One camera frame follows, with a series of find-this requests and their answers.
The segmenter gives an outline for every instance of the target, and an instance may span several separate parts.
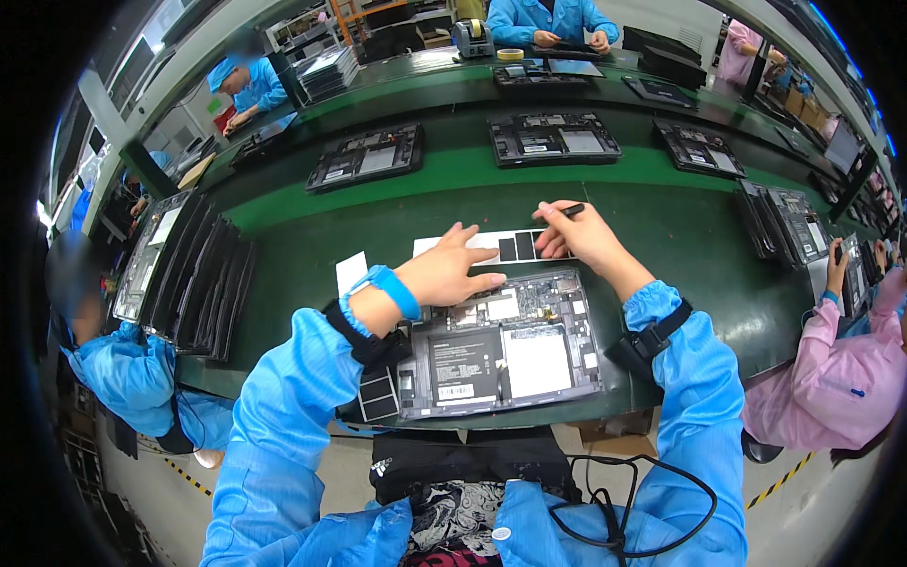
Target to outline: tape roll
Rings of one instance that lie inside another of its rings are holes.
[[[499,49],[498,59],[501,61],[520,61],[522,59],[522,49]]]

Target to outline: blue anti-static coat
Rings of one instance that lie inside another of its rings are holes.
[[[102,404],[132,429],[150,437],[173,427],[173,345],[157,337],[140,344],[141,331],[123,321],[110,335],[86,342],[73,351],[62,348],[79,380]],[[233,400],[180,391],[177,410],[182,430],[193,445],[224,450],[233,427]]]
[[[620,36],[617,25],[602,15],[592,0],[557,0],[554,14],[539,0],[492,0],[485,23],[496,44],[514,47],[531,44],[532,35],[539,30],[575,44],[585,43],[583,28],[590,34],[604,32],[611,44]]]
[[[679,305],[675,289],[652,282],[624,305],[627,325],[641,330]],[[343,299],[341,308],[361,332],[362,324]],[[265,353],[243,384],[201,565],[396,567],[413,525],[408,499],[383,507],[373,501],[363,512],[323,518],[318,513],[325,486],[315,471],[330,442],[327,423],[336,407],[356,398],[362,365],[350,355],[346,339],[314,309],[294,313],[291,327],[290,339]],[[658,455],[711,486],[718,506],[692,539],[632,564],[742,566],[747,551],[739,418],[744,395],[736,358],[701,311],[670,341],[652,365],[665,389]],[[538,484],[508,481],[494,525],[510,530],[506,539],[494,542],[503,564],[616,567],[610,552],[570,538],[549,517],[549,506],[561,502]],[[674,542],[710,505],[709,497],[684,477],[653,468],[633,504],[626,549]],[[622,507],[615,507],[621,517]],[[574,531],[607,539],[604,516],[594,504],[560,514]]]
[[[245,64],[228,58],[221,61],[208,73],[208,87],[211,93],[216,93],[220,84],[224,82],[233,68]],[[249,84],[244,86],[239,93],[233,96],[236,112],[245,112],[256,104],[262,112],[267,112],[283,103],[287,99],[287,92],[278,79],[274,67],[267,59],[258,59],[249,64]]]

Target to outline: black cable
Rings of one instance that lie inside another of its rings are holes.
[[[715,494],[715,491],[713,491],[711,489],[711,487],[708,486],[708,484],[702,482],[701,480],[696,478],[693,474],[690,474],[687,471],[679,469],[670,464],[662,463],[659,460],[653,459],[652,457],[650,457],[648,455],[636,455],[629,459],[618,459],[617,457],[591,456],[591,455],[565,455],[565,456],[573,459],[571,461],[571,473],[573,471],[573,466],[580,459],[595,461],[597,463],[602,463],[602,464],[627,464],[633,468],[633,482],[629,489],[629,497],[627,499],[627,506],[624,508],[624,516],[623,516],[622,521],[620,522],[620,526],[618,526],[617,514],[614,512],[614,506],[613,506],[613,504],[611,504],[610,495],[608,494],[608,491],[605,490],[604,488],[600,488],[592,494],[592,497],[591,497],[592,501],[601,509],[601,512],[605,516],[605,521],[608,525],[608,540],[606,542],[602,542],[599,540],[593,540],[590,537],[586,537],[585,535],[574,532],[572,529],[567,527],[567,524],[565,524],[563,522],[563,520],[555,513],[555,511],[557,511],[561,508],[568,508],[568,507],[572,507],[572,506],[579,506],[579,505],[585,505],[585,504],[561,503],[561,504],[556,504],[548,509],[548,514],[551,516],[551,518],[554,520],[554,522],[556,524],[558,524],[558,526],[564,531],[564,533],[568,534],[570,537],[572,537],[576,540],[579,540],[583,543],[587,543],[589,545],[594,545],[596,547],[603,547],[605,549],[610,550],[618,558],[618,561],[619,561],[619,564],[621,565],[621,567],[623,567],[627,564],[628,558],[638,559],[640,557],[651,557],[652,555],[658,555],[660,553],[669,552],[672,549],[681,545],[682,543],[685,543],[691,537],[696,535],[699,532],[699,530],[701,530],[703,528],[703,526],[706,525],[706,522],[708,522],[711,519],[712,515],[715,513],[715,510],[718,508],[718,497]],[[637,484],[637,480],[638,480],[639,469],[636,467],[634,461],[638,461],[639,459],[645,459],[655,466],[660,466],[661,468],[667,469],[672,473],[679,474],[680,476],[683,476],[684,478],[688,479],[693,484],[697,485],[699,488],[702,488],[702,490],[705,491],[705,493],[708,495],[708,497],[712,500],[712,505],[709,508],[706,516],[702,519],[702,521],[699,522],[699,524],[697,524],[696,527],[694,527],[689,533],[687,533],[680,539],[676,540],[675,542],[670,543],[668,545],[664,545],[664,546],[659,547],[654,550],[648,550],[648,551],[644,551],[644,552],[628,552],[623,549],[623,546],[627,540],[627,536],[624,533],[624,530],[627,527],[627,521],[629,519],[630,507],[633,504],[633,494],[636,492],[636,484]],[[601,499],[598,496],[599,493],[604,494],[605,502],[601,501]]]

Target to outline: yellow striped floor marking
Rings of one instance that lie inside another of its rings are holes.
[[[802,467],[804,464],[806,464],[806,461],[808,461],[808,460],[810,460],[811,458],[813,458],[813,455],[815,455],[815,451],[811,451],[811,452],[809,453],[809,455],[805,456],[805,457],[803,458],[802,461],[800,461],[799,463],[797,463],[796,466],[795,466],[794,468],[792,468],[790,471],[787,472],[787,474],[785,474],[784,478],[782,478],[782,479],[779,480],[778,482],[776,482],[776,483],[772,484],[771,486],[769,486],[769,487],[768,487],[768,490],[766,490],[765,492],[761,493],[761,494],[758,495],[756,498],[754,498],[752,501],[750,501],[750,503],[746,505],[746,508],[744,508],[744,510],[749,510],[750,508],[752,508],[752,507],[755,506],[756,504],[758,504],[758,503],[762,502],[763,500],[765,500],[765,499],[768,497],[768,495],[770,495],[772,492],[774,492],[775,490],[777,490],[778,488],[780,488],[782,484],[786,483],[786,482],[790,479],[790,477],[792,477],[792,476],[794,476],[795,474],[797,474],[797,471],[800,470],[800,467]]]

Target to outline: white label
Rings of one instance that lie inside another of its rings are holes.
[[[145,289],[148,288],[148,284],[151,282],[151,273],[152,273],[153,271],[154,271],[154,264],[151,264],[151,265],[145,270],[145,276],[141,279],[141,287],[140,287],[140,290],[141,290],[141,291],[144,291]]]
[[[340,176],[343,175],[343,174],[344,174],[343,170],[333,170],[333,171],[329,171],[328,173],[325,173],[325,181],[332,180],[332,179],[334,179],[335,177],[340,177]]]
[[[474,395],[475,392],[473,391],[472,384],[438,388],[438,399],[440,400],[453,400],[458,397],[473,397]]]
[[[809,233],[813,235],[815,246],[820,252],[825,252],[828,247],[825,246],[825,239],[822,237],[822,231],[819,230],[819,225],[814,222],[807,222],[806,227],[809,229]]]
[[[154,236],[148,241],[148,246],[161,244],[167,239],[167,235],[170,234],[173,223],[176,222],[176,218],[180,216],[181,210],[182,207],[179,207],[178,209],[168,210],[164,213],[161,222],[158,223],[158,228],[154,231]]]

